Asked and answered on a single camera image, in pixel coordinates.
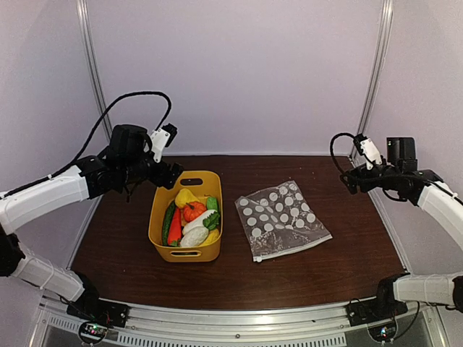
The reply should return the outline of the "orange toy carrot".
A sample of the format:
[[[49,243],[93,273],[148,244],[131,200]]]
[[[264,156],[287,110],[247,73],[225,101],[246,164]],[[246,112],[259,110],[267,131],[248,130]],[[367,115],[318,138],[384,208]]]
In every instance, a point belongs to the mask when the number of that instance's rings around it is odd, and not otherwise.
[[[171,219],[167,245],[177,247],[182,238],[182,211],[177,207]]]

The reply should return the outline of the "polka dot zip bag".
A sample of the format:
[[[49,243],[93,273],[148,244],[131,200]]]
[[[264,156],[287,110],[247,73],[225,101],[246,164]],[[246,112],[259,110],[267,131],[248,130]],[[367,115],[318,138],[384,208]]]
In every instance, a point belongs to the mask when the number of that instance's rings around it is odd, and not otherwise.
[[[235,206],[254,262],[298,253],[332,239],[295,181],[241,196]]]

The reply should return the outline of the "yellow plastic basket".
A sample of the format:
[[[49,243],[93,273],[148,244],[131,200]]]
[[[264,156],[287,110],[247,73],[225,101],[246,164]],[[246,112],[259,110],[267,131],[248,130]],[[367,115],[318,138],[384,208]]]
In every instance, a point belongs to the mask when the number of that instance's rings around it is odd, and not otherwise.
[[[188,188],[201,202],[206,202],[208,197],[215,197],[218,200],[219,209],[223,209],[221,179],[217,173],[184,171],[172,189],[157,188],[150,214],[148,237],[160,256],[167,262],[213,261],[221,251],[220,236],[211,244],[201,247],[179,248],[162,244],[162,226],[166,209],[183,188]]]

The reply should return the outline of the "light green toy gourd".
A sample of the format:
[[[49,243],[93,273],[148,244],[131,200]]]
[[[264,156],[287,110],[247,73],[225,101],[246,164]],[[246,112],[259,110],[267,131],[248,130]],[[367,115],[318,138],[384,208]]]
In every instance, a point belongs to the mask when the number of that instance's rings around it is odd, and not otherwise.
[[[208,210],[220,211],[220,204],[216,197],[208,197],[206,200],[206,207]]]

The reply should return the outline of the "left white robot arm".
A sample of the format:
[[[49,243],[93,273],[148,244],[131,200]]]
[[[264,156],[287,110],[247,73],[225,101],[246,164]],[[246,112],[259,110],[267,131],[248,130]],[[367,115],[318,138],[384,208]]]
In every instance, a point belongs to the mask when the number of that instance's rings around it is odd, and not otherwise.
[[[62,173],[48,176],[25,189],[1,194],[1,276],[13,276],[75,302],[89,321],[104,313],[90,285],[71,270],[33,254],[17,238],[16,230],[61,207],[92,200],[107,192],[132,195],[144,181],[172,189],[183,172],[178,164],[163,162],[177,128],[167,124],[149,134],[147,129],[123,124],[115,127],[110,144],[98,155],[77,159]]]

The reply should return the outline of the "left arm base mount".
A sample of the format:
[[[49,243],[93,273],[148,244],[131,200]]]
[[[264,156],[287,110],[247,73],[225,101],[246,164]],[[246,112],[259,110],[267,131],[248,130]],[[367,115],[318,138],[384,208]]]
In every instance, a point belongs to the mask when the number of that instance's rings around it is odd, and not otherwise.
[[[64,297],[60,302],[67,305],[67,314],[84,320],[77,329],[77,335],[84,345],[94,346],[109,336],[111,329],[125,327],[129,306],[112,301],[96,299],[85,303],[72,302]]]

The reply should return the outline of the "dark green toy cucumber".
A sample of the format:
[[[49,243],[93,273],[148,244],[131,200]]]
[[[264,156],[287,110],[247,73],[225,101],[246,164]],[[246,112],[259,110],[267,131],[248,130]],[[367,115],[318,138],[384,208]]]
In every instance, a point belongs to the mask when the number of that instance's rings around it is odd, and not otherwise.
[[[168,236],[169,236],[171,221],[172,221],[172,218],[174,217],[176,208],[177,206],[175,205],[175,202],[171,201],[171,203],[167,207],[166,212],[164,214],[163,225],[161,229],[161,240],[162,240],[163,246],[168,245]]]

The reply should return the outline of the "orange toy pumpkin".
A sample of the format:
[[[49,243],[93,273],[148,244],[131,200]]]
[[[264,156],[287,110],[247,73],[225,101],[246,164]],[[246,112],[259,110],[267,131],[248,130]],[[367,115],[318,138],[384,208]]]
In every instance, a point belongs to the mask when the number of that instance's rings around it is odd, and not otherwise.
[[[183,208],[183,217],[189,223],[201,216],[206,210],[206,206],[201,202],[189,202]]]

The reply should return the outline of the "left aluminium frame post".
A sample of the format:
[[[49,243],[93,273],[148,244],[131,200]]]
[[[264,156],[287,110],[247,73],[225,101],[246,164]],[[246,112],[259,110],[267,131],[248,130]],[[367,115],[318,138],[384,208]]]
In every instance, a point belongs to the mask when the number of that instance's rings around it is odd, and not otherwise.
[[[106,109],[106,101],[104,98],[101,78],[98,71],[98,63],[93,45],[91,33],[90,18],[88,11],[88,2],[86,0],[76,0],[77,18],[82,36],[82,44],[85,52],[88,71],[90,74],[90,83],[93,89],[95,102],[100,113]]]

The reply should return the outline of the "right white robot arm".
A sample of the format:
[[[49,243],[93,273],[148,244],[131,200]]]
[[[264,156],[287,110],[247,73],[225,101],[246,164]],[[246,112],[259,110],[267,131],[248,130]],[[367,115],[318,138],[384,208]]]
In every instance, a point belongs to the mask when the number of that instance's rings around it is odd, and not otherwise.
[[[418,167],[415,141],[411,137],[388,137],[386,154],[363,134],[342,132],[333,140],[347,137],[363,159],[361,165],[343,169],[339,178],[351,194],[375,189],[395,202],[408,202],[425,214],[433,228],[440,228],[446,241],[462,246],[462,198],[430,169]],[[401,273],[381,280],[370,311],[386,319],[400,304],[420,304],[462,311],[462,271],[423,274]]]

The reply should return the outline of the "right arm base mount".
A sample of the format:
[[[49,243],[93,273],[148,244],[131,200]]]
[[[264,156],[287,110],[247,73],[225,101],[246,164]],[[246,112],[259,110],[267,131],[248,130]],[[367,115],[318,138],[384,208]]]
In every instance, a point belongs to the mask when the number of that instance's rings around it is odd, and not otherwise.
[[[379,304],[377,298],[353,299],[345,306],[351,327],[367,325],[368,335],[376,343],[391,343],[399,336],[397,317],[408,312],[407,305],[396,301]]]

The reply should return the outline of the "yellow toy pepper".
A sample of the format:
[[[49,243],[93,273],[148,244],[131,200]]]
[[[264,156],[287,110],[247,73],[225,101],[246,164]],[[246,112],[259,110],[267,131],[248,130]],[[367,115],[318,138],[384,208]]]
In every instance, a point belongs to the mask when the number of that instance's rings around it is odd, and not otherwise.
[[[187,188],[180,189],[174,202],[179,209],[183,209],[187,204],[199,202],[200,200]]]

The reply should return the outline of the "right aluminium frame post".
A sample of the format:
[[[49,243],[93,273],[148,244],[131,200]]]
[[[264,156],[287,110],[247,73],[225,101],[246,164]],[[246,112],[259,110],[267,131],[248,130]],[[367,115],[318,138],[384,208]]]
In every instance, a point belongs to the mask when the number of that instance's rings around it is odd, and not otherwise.
[[[381,72],[386,61],[386,54],[391,37],[391,30],[394,19],[394,1],[382,1],[382,10],[378,26],[377,43],[373,57],[373,66],[370,73],[367,92],[362,107],[360,121],[357,127],[357,134],[365,133],[372,116],[375,98],[378,92]]]

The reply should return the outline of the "front aluminium rail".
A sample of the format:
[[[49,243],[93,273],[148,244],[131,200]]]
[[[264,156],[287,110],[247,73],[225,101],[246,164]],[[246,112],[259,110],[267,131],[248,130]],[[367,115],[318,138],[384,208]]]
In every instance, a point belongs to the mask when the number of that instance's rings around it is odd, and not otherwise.
[[[411,303],[391,320],[353,326],[346,303],[296,309],[191,310],[130,304],[97,346],[448,346],[437,309]]]

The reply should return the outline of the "white toy radish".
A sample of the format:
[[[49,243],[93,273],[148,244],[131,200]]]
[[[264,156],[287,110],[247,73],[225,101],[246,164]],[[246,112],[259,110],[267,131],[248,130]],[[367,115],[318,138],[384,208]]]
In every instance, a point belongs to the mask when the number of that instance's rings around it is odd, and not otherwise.
[[[186,235],[192,229],[197,228],[199,226],[206,227],[209,231],[211,231],[218,225],[219,220],[220,213],[217,210],[206,210],[199,217],[187,223],[184,226],[182,233]]]

